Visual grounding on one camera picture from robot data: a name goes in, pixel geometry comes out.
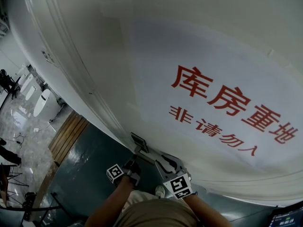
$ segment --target floor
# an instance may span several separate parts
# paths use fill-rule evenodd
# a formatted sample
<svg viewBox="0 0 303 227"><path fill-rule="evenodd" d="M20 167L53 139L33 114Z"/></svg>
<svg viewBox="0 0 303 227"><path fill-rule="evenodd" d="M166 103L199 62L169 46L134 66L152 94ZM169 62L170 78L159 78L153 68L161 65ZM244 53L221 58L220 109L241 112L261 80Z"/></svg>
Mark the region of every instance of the floor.
<svg viewBox="0 0 303 227"><path fill-rule="evenodd" d="M122 165L132 153L93 125L89 125L76 141L68 157L59 167L41 207L55 206L49 193L55 192L60 203L74 219L86 218L99 207L114 190L106 176L106 169L118 163ZM139 160L141 180L139 190L153 193L162 179L159 172L148 163ZM207 193L201 186L193 185L198 196L221 212L233 226L263 227L273 210L227 197ZM62 210L52 210L44 220L47 226L66 227L72 220Z"/></svg>
<svg viewBox="0 0 303 227"><path fill-rule="evenodd" d="M0 137L7 142L5 148L18 154L21 157L21 167L17 167L15 172L22 172L16 179L29 187L9 184L9 191L17 192L13 198L19 202L24 201L26 192L37 192L53 161L48 145L56 134L56 131L64 123L68 115L72 112L69 106L65 106L60 111L58 117L50 125L33 116L34 105L25 100L20 92L17 98L11 99L9 96L0 111ZM11 141L23 142L22 145ZM0 156L0 163L11 165ZM20 207L9 202L10 206Z"/></svg>

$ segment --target printed sign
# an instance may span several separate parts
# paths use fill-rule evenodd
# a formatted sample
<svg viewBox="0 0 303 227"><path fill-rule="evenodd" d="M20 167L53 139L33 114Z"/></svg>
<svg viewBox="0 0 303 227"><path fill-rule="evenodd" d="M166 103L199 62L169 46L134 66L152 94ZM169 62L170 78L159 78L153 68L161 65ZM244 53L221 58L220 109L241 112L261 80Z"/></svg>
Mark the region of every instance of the printed sign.
<svg viewBox="0 0 303 227"><path fill-rule="evenodd" d="M184 198L193 193L187 174L165 182L164 186L166 186L169 192L177 199Z"/></svg>
<svg viewBox="0 0 303 227"><path fill-rule="evenodd" d="M114 166L109 168L106 173L112 183L114 183L115 179L124 174L118 164L115 164Z"/></svg>
<svg viewBox="0 0 303 227"><path fill-rule="evenodd" d="M266 55L187 22L138 20L130 38L145 121L258 168L303 154L302 88Z"/></svg>

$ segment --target shoe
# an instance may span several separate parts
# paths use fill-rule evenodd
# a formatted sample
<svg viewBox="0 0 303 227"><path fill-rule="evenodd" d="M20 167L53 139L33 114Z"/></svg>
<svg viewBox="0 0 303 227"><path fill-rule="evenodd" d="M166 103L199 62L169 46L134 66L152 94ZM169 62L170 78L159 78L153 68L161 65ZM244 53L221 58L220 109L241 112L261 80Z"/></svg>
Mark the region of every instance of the shoe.
<svg viewBox="0 0 303 227"><path fill-rule="evenodd" d="M155 190L155 195L160 198L160 199L163 199L164 196L165 196L165 189L163 186L159 185L156 187L156 190Z"/></svg>

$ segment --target monitor screen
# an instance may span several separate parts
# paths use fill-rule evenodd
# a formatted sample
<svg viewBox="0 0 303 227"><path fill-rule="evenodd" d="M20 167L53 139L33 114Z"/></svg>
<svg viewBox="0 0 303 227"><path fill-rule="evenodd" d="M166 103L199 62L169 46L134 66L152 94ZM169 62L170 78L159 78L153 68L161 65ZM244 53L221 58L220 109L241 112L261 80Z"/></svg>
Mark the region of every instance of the monitor screen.
<svg viewBox="0 0 303 227"><path fill-rule="evenodd" d="M273 215L269 227L303 227L303 207Z"/></svg>

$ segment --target dark green floor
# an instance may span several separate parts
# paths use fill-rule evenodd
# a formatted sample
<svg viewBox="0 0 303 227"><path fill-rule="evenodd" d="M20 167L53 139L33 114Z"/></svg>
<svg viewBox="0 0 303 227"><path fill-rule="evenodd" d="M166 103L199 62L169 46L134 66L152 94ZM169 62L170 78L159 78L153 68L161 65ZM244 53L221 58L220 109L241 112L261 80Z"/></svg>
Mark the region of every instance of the dark green floor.
<svg viewBox="0 0 303 227"><path fill-rule="evenodd" d="M61 164L48 192L55 192L60 203L75 218L87 217L114 190L106 176L106 170L117 163L123 165L131 156L132 153L127 148L89 125ZM138 188L153 193L155 187L161 184L161 176L155 166L140 160L138 163L142 169ZM193 190L198 191L201 199L229 221L233 221L234 226L266 226L267 216L273 209L207 193L200 186L193 186ZM50 206L52 201L50 194L47 194L43 207ZM45 223L50 224L47 226L66 227L72 221L62 210L53 210L45 218Z"/></svg>

